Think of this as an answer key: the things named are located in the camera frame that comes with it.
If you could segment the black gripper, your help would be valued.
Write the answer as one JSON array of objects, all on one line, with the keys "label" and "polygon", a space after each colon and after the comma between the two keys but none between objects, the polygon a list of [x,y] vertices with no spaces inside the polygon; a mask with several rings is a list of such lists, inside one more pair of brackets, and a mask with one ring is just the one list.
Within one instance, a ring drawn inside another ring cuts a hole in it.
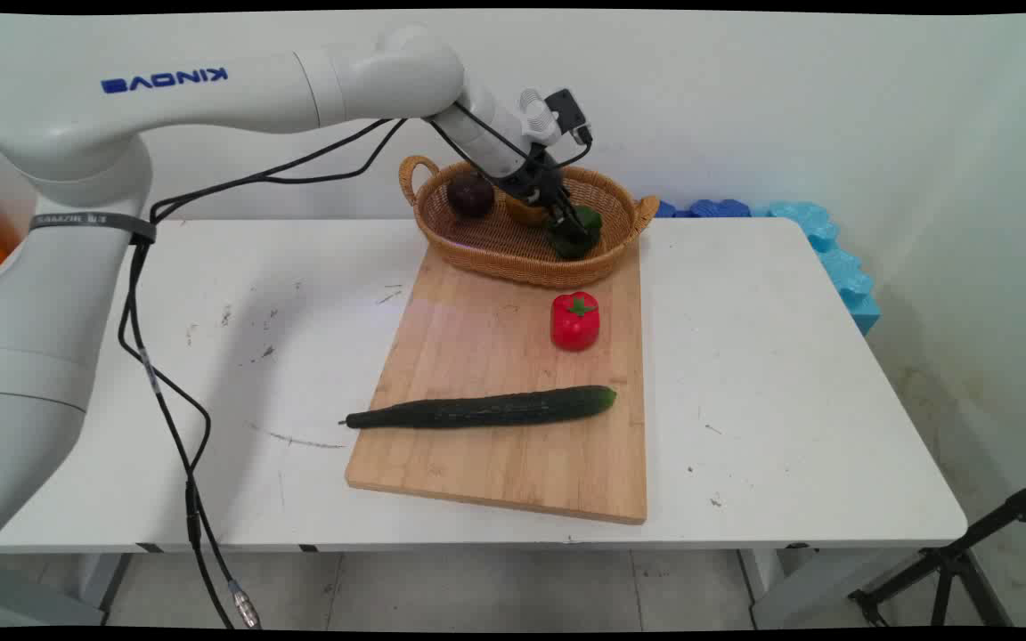
[{"label": "black gripper", "polygon": [[565,175],[550,153],[532,153],[520,169],[498,179],[498,188],[530,207],[550,208],[550,235],[587,234],[581,210],[571,203]]}]

